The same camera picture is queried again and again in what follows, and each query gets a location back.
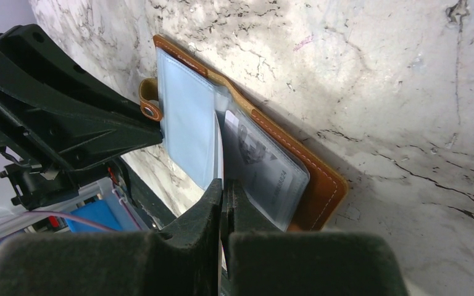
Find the brown leather card holder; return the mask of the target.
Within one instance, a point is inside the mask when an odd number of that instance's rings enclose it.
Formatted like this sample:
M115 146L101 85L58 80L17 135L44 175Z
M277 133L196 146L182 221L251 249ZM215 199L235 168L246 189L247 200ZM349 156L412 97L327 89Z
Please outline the brown leather card holder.
M318 231L347 194L334 169L260 111L227 76L155 35L157 76L139 85L142 113L201 189L237 179L283 231Z

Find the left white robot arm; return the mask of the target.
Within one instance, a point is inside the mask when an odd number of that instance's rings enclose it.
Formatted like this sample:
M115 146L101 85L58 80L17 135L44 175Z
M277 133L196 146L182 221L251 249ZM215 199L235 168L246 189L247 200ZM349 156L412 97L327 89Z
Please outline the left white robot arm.
M0 33L0 238L97 194L121 155L161 142L157 121L40 26Z

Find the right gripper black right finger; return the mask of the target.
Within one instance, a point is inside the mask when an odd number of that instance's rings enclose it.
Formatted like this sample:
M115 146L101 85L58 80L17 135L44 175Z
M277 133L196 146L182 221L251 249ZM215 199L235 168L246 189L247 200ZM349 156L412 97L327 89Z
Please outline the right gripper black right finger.
M228 180L227 266L233 295L407 295L396 257L362 232L283 232Z

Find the white printed card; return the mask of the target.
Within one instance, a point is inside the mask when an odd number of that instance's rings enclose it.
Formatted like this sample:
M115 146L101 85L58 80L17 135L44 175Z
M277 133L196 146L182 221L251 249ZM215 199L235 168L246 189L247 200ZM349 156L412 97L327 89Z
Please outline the white printed card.
M308 169L242 112L225 112L222 144L225 177L240 181L252 204L287 230L310 181Z

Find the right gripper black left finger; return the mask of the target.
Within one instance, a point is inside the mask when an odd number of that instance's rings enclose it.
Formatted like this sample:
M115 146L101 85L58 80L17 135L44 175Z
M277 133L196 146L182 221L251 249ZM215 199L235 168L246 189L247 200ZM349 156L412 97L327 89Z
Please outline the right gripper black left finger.
M222 182L161 231L19 234L0 245L0 295L218 295Z

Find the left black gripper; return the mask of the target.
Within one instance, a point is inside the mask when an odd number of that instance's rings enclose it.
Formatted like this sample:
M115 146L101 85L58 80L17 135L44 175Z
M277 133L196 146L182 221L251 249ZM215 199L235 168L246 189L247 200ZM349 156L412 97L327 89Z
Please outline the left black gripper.
M72 60L35 24L0 33L0 178L33 210L76 197L112 158L162 142L158 122Z

